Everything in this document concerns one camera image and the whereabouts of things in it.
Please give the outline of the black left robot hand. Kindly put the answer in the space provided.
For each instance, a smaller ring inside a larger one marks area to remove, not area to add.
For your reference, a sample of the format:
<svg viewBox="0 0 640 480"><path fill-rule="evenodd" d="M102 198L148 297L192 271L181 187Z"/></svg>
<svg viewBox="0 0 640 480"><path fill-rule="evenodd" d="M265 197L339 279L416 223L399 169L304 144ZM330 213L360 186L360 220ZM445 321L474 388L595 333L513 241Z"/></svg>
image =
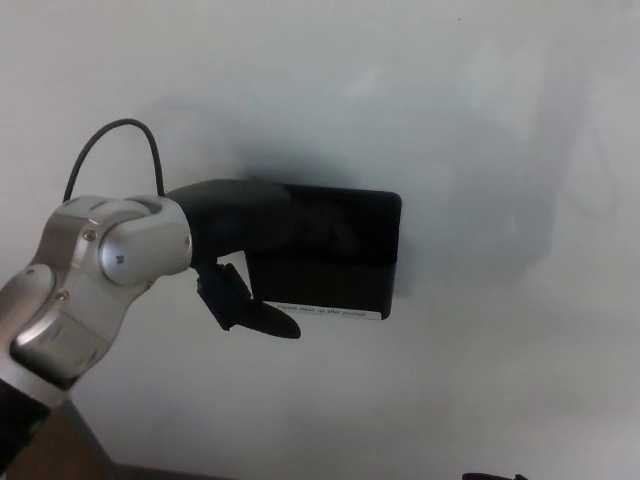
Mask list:
<svg viewBox="0 0 640 480"><path fill-rule="evenodd" d="M305 202L281 184L207 180L173 189L166 197L187 218L197 292L225 331L241 326L284 339L301 336L294 319L254 299L236 268L221 264L221 257L260 252L291 241L322 252L357 250L355 233L338 207L326 201Z"/></svg>

